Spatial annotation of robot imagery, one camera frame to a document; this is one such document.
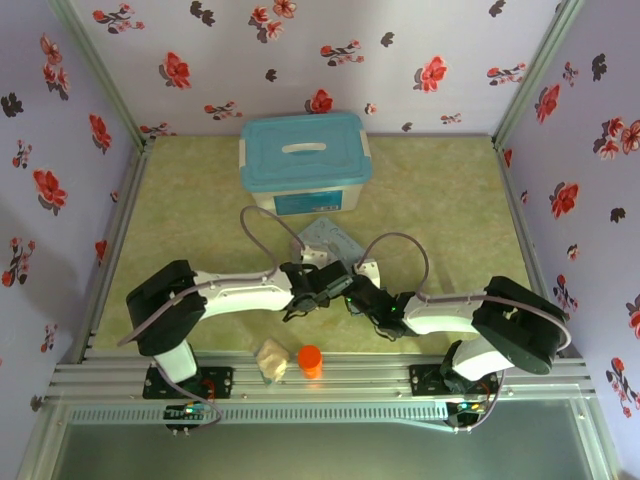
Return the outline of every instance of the cable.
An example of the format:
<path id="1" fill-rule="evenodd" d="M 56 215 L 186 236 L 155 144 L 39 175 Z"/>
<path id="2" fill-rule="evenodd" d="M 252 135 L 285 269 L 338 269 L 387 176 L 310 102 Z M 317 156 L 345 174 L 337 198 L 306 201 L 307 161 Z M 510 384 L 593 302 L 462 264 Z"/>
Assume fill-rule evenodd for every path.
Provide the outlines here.
<path id="1" fill-rule="evenodd" d="M 198 427 L 197 427 L 198 429 L 201 429 L 201 428 L 204 428 L 204 427 L 208 427 L 208 426 L 211 426 L 211 425 L 215 425 L 216 423 L 219 423 L 220 420 L 222 420 L 222 418 L 224 417 L 224 415 L 222 413 L 222 410 L 220 410 L 220 407 L 218 407 L 218 405 L 216 405 L 214 401 L 206 399 L 206 398 L 203 398 L 203 397 L 199 397 L 195 393 L 191 393 L 190 391 L 185 390 L 184 388 L 182 388 L 180 385 L 177 385 L 177 384 L 173 383 L 171 381 L 171 379 L 169 378 L 169 376 L 167 375 L 167 373 L 164 371 L 164 369 L 159 364 L 156 364 L 155 366 L 158 369 L 158 373 L 160 373 L 160 376 L 164 379 L 165 382 L 167 382 L 167 385 L 169 385 L 171 388 L 173 388 L 175 391 L 181 393 L 185 397 L 189 397 L 192 400 L 195 400 L 197 402 L 204 403 L 205 405 L 208 405 L 209 408 L 211 409 L 211 413 L 216 412 L 218 414 L 218 416 L 216 417 L 215 420 L 213 420 L 213 421 L 211 421 L 209 423 L 204 423 L 204 424 L 198 425 Z"/>
<path id="2" fill-rule="evenodd" d="M 493 295 L 472 295 L 469 297 L 469 300 L 470 301 L 482 300 L 482 301 L 488 301 L 488 302 L 502 303 L 503 305 L 509 305 L 510 307 L 519 308 L 521 310 L 527 310 L 528 312 L 531 312 L 534 315 L 537 315 L 538 317 L 544 318 L 548 322 L 553 323 L 556 327 L 558 327 L 562 331 L 562 333 L 564 334 L 564 342 L 562 343 L 562 345 L 558 347 L 557 352 L 564 350 L 569 345 L 571 345 L 571 332 L 569 332 L 569 329 L 566 327 L 566 325 L 562 323 L 560 320 L 558 320 L 556 317 L 554 317 L 553 315 L 543 310 L 540 310 L 539 308 L 532 307 L 531 305 L 527 305 L 526 303 L 516 302 L 515 300 L 509 300 L 508 298 L 494 297 Z"/>
<path id="3" fill-rule="evenodd" d="M 266 253 L 267 256 L 269 257 L 269 259 L 271 260 L 272 267 L 271 267 L 271 270 L 269 271 L 269 273 L 267 273 L 264 276 L 257 277 L 257 278 L 255 278 L 255 277 L 253 277 L 253 278 L 222 278 L 220 280 L 210 280 L 208 282 L 199 283 L 197 285 L 194 285 L 193 287 L 189 287 L 189 288 L 187 288 L 185 290 L 182 290 L 181 292 L 177 293 L 173 298 L 167 300 L 160 308 L 158 308 L 158 310 L 156 310 L 149 318 L 147 318 L 144 322 L 142 322 L 140 325 L 138 325 L 138 327 L 135 328 L 131 333 L 129 333 L 128 335 L 126 335 L 122 339 L 120 339 L 120 341 L 117 344 L 118 347 L 122 347 L 123 345 L 126 345 L 127 343 L 129 343 L 129 342 L 135 340 L 136 338 L 138 338 L 138 336 L 140 336 L 140 334 L 142 332 L 144 332 L 147 328 L 149 328 L 151 325 L 153 325 L 153 323 L 156 320 L 158 320 L 158 318 L 160 318 L 164 312 L 169 310 L 173 305 L 178 303 L 180 300 L 182 300 L 187 295 L 191 295 L 192 293 L 196 293 L 199 290 L 202 290 L 202 289 L 205 289 L 205 288 L 210 288 L 210 287 L 213 287 L 213 286 L 218 287 L 218 286 L 224 285 L 225 283 L 238 283 L 238 282 L 240 282 L 240 283 L 253 283 L 255 281 L 262 280 L 263 278 L 265 278 L 266 280 L 269 280 L 276 274 L 276 272 L 278 271 L 278 260 L 276 259 L 276 257 L 273 254 L 273 252 L 271 252 L 271 250 L 269 250 L 267 247 L 265 247 L 262 244 L 262 242 L 260 242 L 260 240 L 258 240 L 251 233 L 249 228 L 247 227 L 247 224 L 246 224 L 245 219 L 244 219 L 244 216 L 245 216 L 247 210 L 258 210 L 260 212 L 266 213 L 271 218 L 276 219 L 278 221 L 278 223 L 280 223 L 280 225 L 282 225 L 282 227 L 284 227 L 284 229 L 287 230 L 287 232 L 289 232 L 291 234 L 291 236 L 294 238 L 294 240 L 300 244 L 301 248 L 304 249 L 304 242 L 300 239 L 300 237 L 298 235 L 296 235 L 296 233 L 293 230 L 291 230 L 289 225 L 287 225 L 284 221 L 282 221 L 276 215 L 274 215 L 270 211 L 265 210 L 264 208 L 260 208 L 260 207 L 258 207 L 256 205 L 248 205 L 248 206 L 244 207 L 242 209 L 242 211 L 240 212 L 240 225 L 242 226 L 242 230 L 244 230 L 244 233 L 247 235 L 247 237 L 249 237 L 249 240 L 251 240 L 260 250 L 262 250 L 264 253 Z"/>
<path id="4" fill-rule="evenodd" d="M 489 418 L 489 415 L 491 414 L 491 412 L 493 412 L 493 409 L 496 406 L 496 403 L 498 403 L 498 397 L 500 396 L 500 393 L 502 392 L 502 386 L 504 385 L 504 377 L 506 377 L 506 376 L 507 376 L 506 375 L 506 371 L 503 370 L 502 371 L 502 377 L 500 378 L 500 383 L 498 384 L 498 390 L 496 391 L 496 394 L 493 397 L 493 401 L 489 405 L 489 408 L 487 408 L 487 412 L 482 417 L 480 417 L 480 419 L 476 423 L 466 427 L 467 432 L 471 432 L 472 430 L 475 430 L 480 425 L 482 425 L 487 420 L 487 418 Z"/>
<path id="5" fill-rule="evenodd" d="M 356 270 L 359 269 L 362 266 L 362 264 L 365 262 L 365 260 L 367 259 L 368 255 L 369 255 L 369 252 L 371 252 L 371 250 L 376 245 L 376 243 L 378 243 L 383 238 L 389 237 L 389 236 L 396 236 L 396 237 L 406 238 L 407 240 L 412 242 L 416 247 L 418 247 L 418 250 L 420 250 L 420 253 L 422 254 L 422 258 L 424 259 L 424 276 L 422 277 L 422 280 L 420 281 L 420 285 L 418 285 L 418 288 L 416 288 L 416 297 L 418 297 L 423 302 L 426 302 L 427 298 L 422 293 L 422 287 L 424 287 L 424 285 L 427 283 L 427 277 L 429 276 L 429 256 L 427 255 L 427 252 L 424 250 L 424 247 L 422 245 L 420 245 L 420 242 L 418 242 L 411 235 L 407 235 L 406 233 L 402 233 L 402 232 L 387 232 L 387 233 L 383 233 L 382 235 L 380 235 L 378 238 L 376 238 L 373 242 L 371 242 L 369 244 L 367 249 L 364 251 L 364 254 L 362 255 L 362 258 L 357 263 Z"/>
<path id="6" fill-rule="evenodd" d="M 257 280 L 269 280 L 271 277 L 273 277 L 276 272 L 278 271 L 278 261 L 275 257 L 275 255 L 273 254 L 273 252 L 271 250 L 269 250 L 267 247 L 265 247 L 260 240 L 258 240 L 249 230 L 249 228 L 247 227 L 247 224 L 245 222 L 245 214 L 248 210 L 258 210 L 260 212 L 266 213 L 267 215 L 269 215 L 271 218 L 274 218 L 278 221 L 278 223 L 280 225 L 282 225 L 282 227 L 284 227 L 285 230 L 287 230 L 287 232 L 289 232 L 291 234 L 291 236 L 294 238 L 294 240 L 296 242 L 298 242 L 300 244 L 300 247 L 302 249 L 304 249 L 304 242 L 300 239 L 300 237 L 293 231 L 291 230 L 291 228 L 289 227 L 289 225 L 287 225 L 284 221 L 282 221 L 280 218 L 278 218 L 276 215 L 274 215 L 273 213 L 271 213 L 268 210 L 265 210 L 264 208 L 258 207 L 256 205 L 248 205 L 246 207 L 244 207 L 241 211 L 240 211 L 240 225 L 242 226 L 242 230 L 244 231 L 244 233 L 247 235 L 247 237 L 249 237 L 249 239 L 258 246 L 258 248 L 260 248 L 260 250 L 262 250 L 271 260 L 271 264 L 272 264 L 272 268 L 269 271 L 269 273 L 267 273 L 265 276 L 260 276 L 257 278 L 228 278 L 228 279 L 220 279 L 220 280 L 212 280 L 212 281 L 208 281 L 208 282 L 203 282 L 203 283 L 199 283 L 197 285 L 194 285 L 193 287 L 189 287 L 179 293 L 177 293 L 173 298 L 171 298 L 170 300 L 167 300 L 158 310 L 156 310 L 149 318 L 147 318 L 144 322 L 142 322 L 140 325 L 138 325 L 138 327 L 136 329 L 134 329 L 131 333 L 129 333 L 128 335 L 126 335 L 125 337 L 123 337 L 119 342 L 118 342 L 118 346 L 121 347 L 123 345 L 126 345 L 127 343 L 131 342 L 132 340 L 135 340 L 136 338 L 138 338 L 138 336 L 144 332 L 147 328 L 149 328 L 151 325 L 153 325 L 153 323 L 155 321 L 158 320 L 158 318 L 160 318 L 162 316 L 162 314 L 164 312 L 166 312 L 169 308 L 171 308 L 174 304 L 176 304 L 178 301 L 180 301 L 181 299 L 183 299 L 184 297 L 186 297 L 187 295 L 190 295 L 192 293 L 196 293 L 199 290 L 202 290 L 204 288 L 210 288 L 212 286 L 220 286 L 220 285 L 224 285 L 225 283 L 237 283 L 237 282 L 242 282 L 242 283 L 253 283 Z M 162 378 L 164 379 L 165 382 L 167 382 L 167 385 L 169 385 L 170 387 L 172 387 L 174 390 L 176 390 L 177 392 L 181 393 L 182 395 L 191 398 L 192 400 L 195 400 L 197 402 L 201 402 L 205 405 L 208 405 L 211 408 L 212 412 L 217 412 L 218 416 L 215 420 L 213 420 L 212 422 L 203 424 L 203 425 L 199 425 L 197 428 L 204 428 L 204 427 L 208 427 L 210 425 L 215 425 L 218 422 L 220 422 L 220 420 L 222 420 L 223 414 L 222 414 L 222 410 L 220 410 L 220 408 L 215 404 L 215 402 L 208 400 L 206 398 L 202 398 L 194 393 L 189 392 L 188 390 L 185 390 L 184 388 L 180 387 L 179 385 L 177 385 L 176 383 L 172 382 L 171 379 L 169 378 L 169 376 L 167 375 L 167 373 L 164 371 L 164 369 L 157 364 L 156 362 L 153 362 L 153 364 L 156 365 L 156 368 L 158 369 L 158 372 L 160 373 L 160 376 L 162 376 Z"/>

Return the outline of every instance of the metal plate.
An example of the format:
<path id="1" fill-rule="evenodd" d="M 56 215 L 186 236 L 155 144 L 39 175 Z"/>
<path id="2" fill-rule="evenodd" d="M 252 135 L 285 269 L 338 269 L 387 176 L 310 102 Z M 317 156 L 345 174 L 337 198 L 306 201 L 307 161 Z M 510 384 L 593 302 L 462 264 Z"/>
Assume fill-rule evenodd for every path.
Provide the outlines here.
<path id="1" fill-rule="evenodd" d="M 183 388 L 202 398 L 208 398 L 212 394 L 215 399 L 227 399 L 231 396 L 232 368 L 200 367 L 200 374 L 201 380 L 199 382 L 183 385 Z M 168 385 L 160 376 L 157 368 L 149 367 L 144 381 L 142 398 L 147 400 L 176 400 L 186 397 Z"/>
<path id="2" fill-rule="evenodd" d="M 451 390 L 444 384 L 439 370 L 440 365 L 434 364 L 409 366 L 411 395 L 414 397 L 434 395 L 450 396 Z M 498 377 L 495 373 L 490 373 L 482 377 L 465 395 L 487 395 L 487 390 L 489 394 L 498 391 Z"/>

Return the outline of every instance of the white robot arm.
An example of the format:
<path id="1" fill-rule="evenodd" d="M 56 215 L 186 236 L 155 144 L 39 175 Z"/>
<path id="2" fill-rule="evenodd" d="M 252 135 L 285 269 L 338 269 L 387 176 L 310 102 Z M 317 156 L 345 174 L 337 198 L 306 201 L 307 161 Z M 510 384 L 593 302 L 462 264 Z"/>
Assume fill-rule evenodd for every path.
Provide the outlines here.
<path id="1" fill-rule="evenodd" d="M 459 391 L 514 365 L 547 373 L 561 343 L 562 331 L 547 317 L 563 325 L 562 311 L 504 277 L 494 277 L 483 292 L 470 295 L 391 296 L 379 288 L 373 260 L 351 271 L 340 261 L 315 260 L 306 263 L 311 260 L 303 256 L 302 263 L 284 263 L 274 273 L 246 275 L 194 272 L 186 260 L 172 262 L 127 296 L 134 328 L 181 291 L 199 288 L 179 298 L 152 326 L 134 330 L 140 353 L 154 357 L 169 379 L 180 383 L 198 371 L 186 336 L 199 321 L 256 309 L 286 312 L 284 321 L 289 321 L 327 307 L 339 296 L 390 340 L 439 331 L 478 333 L 474 340 L 456 342 L 448 355 L 451 364 L 443 365 L 443 375 Z M 516 305 L 526 308 L 514 312 Z"/>

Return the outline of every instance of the floral wallpaper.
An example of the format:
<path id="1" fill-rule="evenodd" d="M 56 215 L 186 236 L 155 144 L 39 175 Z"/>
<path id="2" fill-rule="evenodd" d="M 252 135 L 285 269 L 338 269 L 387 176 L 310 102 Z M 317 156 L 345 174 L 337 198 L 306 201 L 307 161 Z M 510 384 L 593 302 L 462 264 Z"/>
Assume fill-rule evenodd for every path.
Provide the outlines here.
<path id="1" fill-rule="evenodd" d="M 558 5 L 67 1 L 143 137 L 158 125 L 239 134 L 248 119 L 336 111 L 370 133 L 493 134 Z"/>
<path id="2" fill-rule="evenodd" d="M 116 28 L 126 16 L 108 15 Z M 108 255 L 102 242 L 133 144 L 45 0 L 5 5 L 0 29 L 10 39 L 0 49 L 8 66 L 0 75 L 0 478 L 8 480 Z"/>
<path id="3" fill-rule="evenodd" d="M 511 2 L 503 5 L 506 15 Z M 622 466 L 640 477 L 640 64 L 634 0 L 586 2 L 504 161 L 549 295 L 570 314 Z"/>

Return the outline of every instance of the small orange bottle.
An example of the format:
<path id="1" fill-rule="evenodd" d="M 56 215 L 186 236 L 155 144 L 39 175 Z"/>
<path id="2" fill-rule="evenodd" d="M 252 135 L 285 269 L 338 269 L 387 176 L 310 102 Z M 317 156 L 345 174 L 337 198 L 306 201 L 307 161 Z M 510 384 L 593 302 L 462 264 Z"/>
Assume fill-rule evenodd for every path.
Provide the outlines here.
<path id="1" fill-rule="evenodd" d="M 305 377 L 316 379 L 322 376 L 322 352 L 314 345 L 305 345 L 298 351 L 298 365 Z"/>

